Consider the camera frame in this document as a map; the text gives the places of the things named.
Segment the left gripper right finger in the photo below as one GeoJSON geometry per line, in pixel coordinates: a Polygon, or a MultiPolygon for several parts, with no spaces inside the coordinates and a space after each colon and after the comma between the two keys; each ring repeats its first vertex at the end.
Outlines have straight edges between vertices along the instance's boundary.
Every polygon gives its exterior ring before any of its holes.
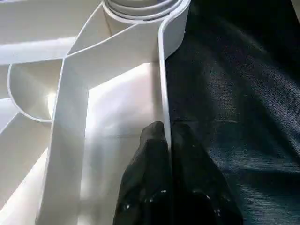
{"type": "Polygon", "coordinates": [[[192,128],[177,123],[171,134],[175,224],[243,224],[242,213],[225,177],[192,128]]]}

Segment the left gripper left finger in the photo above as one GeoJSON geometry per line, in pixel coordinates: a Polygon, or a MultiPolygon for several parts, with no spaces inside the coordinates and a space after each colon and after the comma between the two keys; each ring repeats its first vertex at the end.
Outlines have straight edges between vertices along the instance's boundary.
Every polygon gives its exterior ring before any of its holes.
{"type": "Polygon", "coordinates": [[[155,121],[142,130],[139,147],[123,173],[113,224],[169,225],[171,178],[164,124],[155,121]]]}

